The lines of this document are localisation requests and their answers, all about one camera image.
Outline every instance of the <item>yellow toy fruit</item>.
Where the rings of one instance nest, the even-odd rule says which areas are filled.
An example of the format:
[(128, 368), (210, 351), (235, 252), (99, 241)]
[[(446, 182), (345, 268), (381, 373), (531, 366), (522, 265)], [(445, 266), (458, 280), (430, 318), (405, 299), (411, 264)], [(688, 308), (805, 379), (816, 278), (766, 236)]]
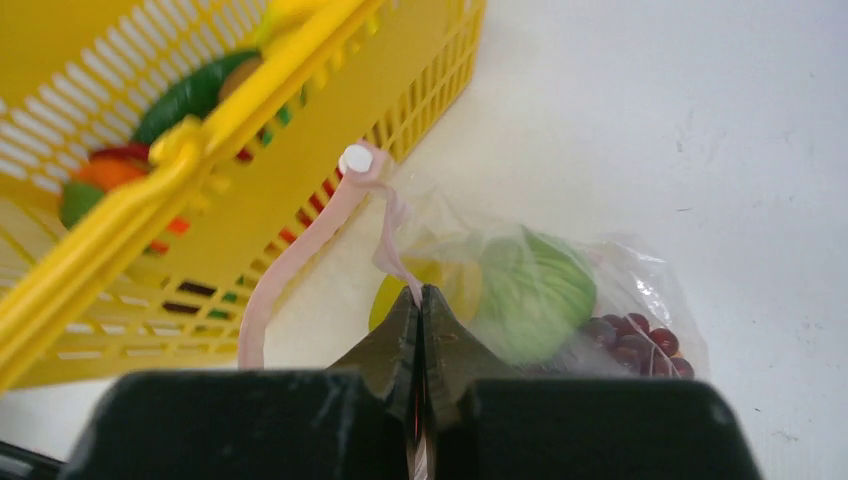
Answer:
[[(425, 284), (439, 287), (456, 319), (468, 324), (477, 313), (483, 290), (483, 272), (476, 263), (440, 263), (434, 260), (404, 259), (410, 273)], [(388, 275), (371, 305), (368, 331), (385, 320), (406, 283)]]

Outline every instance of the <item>toy vegetable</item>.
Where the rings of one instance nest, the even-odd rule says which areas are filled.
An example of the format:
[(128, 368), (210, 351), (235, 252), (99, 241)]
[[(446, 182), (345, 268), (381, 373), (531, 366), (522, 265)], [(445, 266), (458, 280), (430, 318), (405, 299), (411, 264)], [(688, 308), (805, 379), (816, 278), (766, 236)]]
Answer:
[(144, 114), (132, 141), (149, 145), (186, 115), (205, 118), (218, 104), (218, 93), (230, 73), (246, 60), (258, 56), (256, 50), (226, 55), (172, 86)]
[(138, 180), (149, 171), (145, 145), (134, 144), (94, 152), (88, 165), (72, 175), (62, 188), (59, 220), (70, 230), (106, 192)]

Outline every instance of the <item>red grape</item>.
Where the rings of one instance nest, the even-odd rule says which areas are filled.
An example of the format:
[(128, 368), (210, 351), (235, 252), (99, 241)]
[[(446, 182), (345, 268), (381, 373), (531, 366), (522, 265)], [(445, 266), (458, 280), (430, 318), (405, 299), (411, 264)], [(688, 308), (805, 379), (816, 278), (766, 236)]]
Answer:
[(642, 331), (645, 332), (645, 334), (647, 334), (651, 330), (650, 325), (648, 325), (648, 319), (645, 318), (645, 316), (641, 313), (628, 313), (624, 316), (624, 318), (629, 318), (630, 321), (635, 323), (636, 326), (638, 326), (639, 328), (641, 328)]
[(651, 367), (652, 377), (670, 377), (671, 363), (662, 353), (657, 353), (653, 357), (654, 365)]
[(617, 347), (611, 353), (612, 358), (624, 367), (628, 372), (639, 374), (642, 370), (642, 362), (639, 360), (639, 354), (630, 348)]
[(615, 343), (615, 329), (600, 318), (592, 318), (586, 322), (580, 327), (580, 334), (598, 348), (607, 349)]
[(618, 339), (617, 347), (624, 347), (633, 350), (639, 355), (640, 362), (649, 363), (651, 353), (654, 351), (654, 344), (642, 335), (625, 335)]
[(657, 328), (649, 333), (648, 336), (669, 357), (677, 353), (677, 350), (680, 348), (680, 341), (677, 340), (677, 336), (667, 328)]
[(615, 334), (618, 335), (619, 338), (636, 333), (636, 327), (618, 315), (604, 315), (604, 320), (612, 325), (612, 328), (615, 329)]
[(673, 357), (671, 364), (674, 366), (680, 378), (695, 378), (695, 369), (692, 364), (686, 361), (683, 357)]

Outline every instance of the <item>green toy cucumber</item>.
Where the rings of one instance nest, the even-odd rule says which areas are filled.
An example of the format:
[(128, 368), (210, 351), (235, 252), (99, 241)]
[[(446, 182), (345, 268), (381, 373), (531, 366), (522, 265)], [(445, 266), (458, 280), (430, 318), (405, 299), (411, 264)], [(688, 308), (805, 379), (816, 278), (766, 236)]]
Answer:
[(218, 91), (227, 76), (242, 62), (257, 56), (256, 50), (226, 55), (173, 85), (144, 114), (131, 141), (151, 145), (186, 115), (205, 118), (218, 105)]

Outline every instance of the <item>grape bunch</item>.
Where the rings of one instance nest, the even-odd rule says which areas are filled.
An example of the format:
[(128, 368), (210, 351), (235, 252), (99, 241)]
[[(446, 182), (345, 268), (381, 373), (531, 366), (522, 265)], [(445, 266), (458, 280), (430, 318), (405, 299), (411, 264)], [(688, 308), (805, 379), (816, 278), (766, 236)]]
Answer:
[(645, 377), (694, 378), (692, 365), (680, 355), (680, 342), (667, 328), (651, 330), (639, 313), (593, 317), (573, 341), (604, 352), (628, 373)]

